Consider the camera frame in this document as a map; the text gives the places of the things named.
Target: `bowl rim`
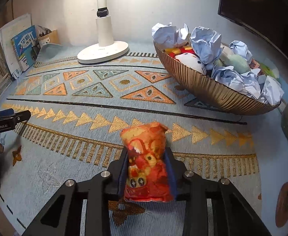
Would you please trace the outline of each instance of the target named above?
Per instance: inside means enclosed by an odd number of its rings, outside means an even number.
[[[242,95],[242,96],[244,96],[244,97],[246,97],[246,98],[250,98],[250,97],[248,97],[247,95],[242,94],[242,93],[240,93],[240,92],[238,92],[238,91],[236,91],[236,90],[233,90],[232,88],[226,86],[225,84],[222,84],[222,83],[220,83],[220,82],[218,82],[218,81],[215,81],[215,80],[212,79],[211,77],[209,77],[209,76],[207,76],[207,75],[204,75],[204,74],[201,74],[199,71],[197,71],[197,70],[195,70],[195,69],[193,69],[193,68],[191,68],[191,67],[188,67],[187,65],[181,63],[180,61],[172,58],[172,57],[169,56],[167,53],[165,53],[165,52],[162,51],[160,48],[158,48],[158,46],[156,45],[156,42],[155,42],[155,41],[154,41],[154,46],[155,46],[155,48],[157,48],[160,52],[164,53],[164,54],[165,54],[166,56],[168,56],[169,58],[175,60],[177,63],[185,66],[187,69],[193,70],[194,72],[198,73],[198,74],[201,75],[202,77],[205,77],[205,78],[207,78],[207,79],[215,82],[216,84],[220,84],[220,85],[222,85],[222,86],[224,86],[224,87],[226,87],[226,88],[228,88],[228,89],[230,89],[230,90],[232,90],[232,91],[234,91],[234,92],[237,92],[238,94],[240,94],[240,95]],[[270,105],[270,104],[264,104],[264,103],[262,103],[262,102],[259,102],[259,101],[257,101],[256,99],[253,99],[253,98],[250,98],[250,99],[253,100],[253,101],[255,101],[255,102],[258,102],[258,103],[260,103],[260,104],[262,104],[262,105],[269,106],[269,107],[274,107],[274,108],[278,107],[278,106],[281,104],[281,100],[280,100],[280,103],[279,103],[278,105],[272,106],[272,105]]]

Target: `basket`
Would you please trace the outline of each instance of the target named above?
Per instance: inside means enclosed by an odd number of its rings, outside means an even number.
[[[200,101],[215,106],[224,112],[239,115],[259,115],[277,108],[263,104],[221,84],[164,53],[154,42],[156,53],[176,81],[196,96]]]

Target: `screw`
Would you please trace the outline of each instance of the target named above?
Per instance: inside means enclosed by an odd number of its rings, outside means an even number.
[[[184,172],[184,175],[187,176],[187,177],[191,177],[194,175],[194,172],[191,171],[191,170],[187,170],[186,172]]]
[[[72,179],[70,179],[70,180],[65,182],[65,185],[70,187],[70,186],[74,185],[74,181]]]
[[[101,172],[100,175],[101,175],[102,177],[108,177],[108,176],[110,176],[110,172],[107,171],[107,170],[105,170],[105,171]]]
[[[227,184],[230,183],[229,179],[227,179],[227,178],[222,178],[220,181],[221,181],[221,183],[224,184],[224,185],[227,185]]]

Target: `white wall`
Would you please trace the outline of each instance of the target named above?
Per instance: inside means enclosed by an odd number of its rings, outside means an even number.
[[[266,57],[275,62],[288,82],[288,62],[261,38],[219,16],[219,0],[107,0],[112,17],[114,38],[120,41],[152,42],[151,27],[169,23],[190,28],[204,26],[222,34],[222,41],[245,42],[254,58]],[[97,43],[96,0],[13,0],[14,17],[32,14],[33,24],[58,29],[63,44],[90,45]]]

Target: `white lamp base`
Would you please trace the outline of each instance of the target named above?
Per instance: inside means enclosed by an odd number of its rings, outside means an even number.
[[[129,45],[122,41],[114,41],[113,44],[103,47],[97,43],[80,51],[77,60],[82,64],[95,64],[122,56],[128,50]]]

